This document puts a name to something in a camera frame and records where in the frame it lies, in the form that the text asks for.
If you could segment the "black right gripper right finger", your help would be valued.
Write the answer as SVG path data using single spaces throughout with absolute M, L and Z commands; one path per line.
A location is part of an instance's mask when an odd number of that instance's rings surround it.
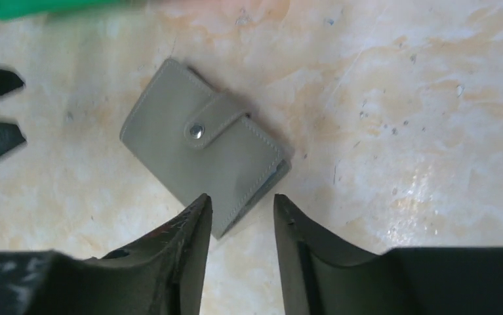
M 381 255 L 273 201 L 286 314 L 503 314 L 503 247 L 396 247 Z

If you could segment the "grey leather card holder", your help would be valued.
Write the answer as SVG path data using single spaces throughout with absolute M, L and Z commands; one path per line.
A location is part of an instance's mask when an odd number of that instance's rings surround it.
M 121 142 L 183 205 L 212 200 L 220 239 L 290 170 L 284 147 L 247 105 L 166 59 L 127 116 Z

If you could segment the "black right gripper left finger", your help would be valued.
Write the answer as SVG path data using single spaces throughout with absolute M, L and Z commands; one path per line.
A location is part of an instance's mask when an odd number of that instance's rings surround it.
M 211 225 L 202 194 L 100 258 L 0 251 L 0 314 L 198 314 Z

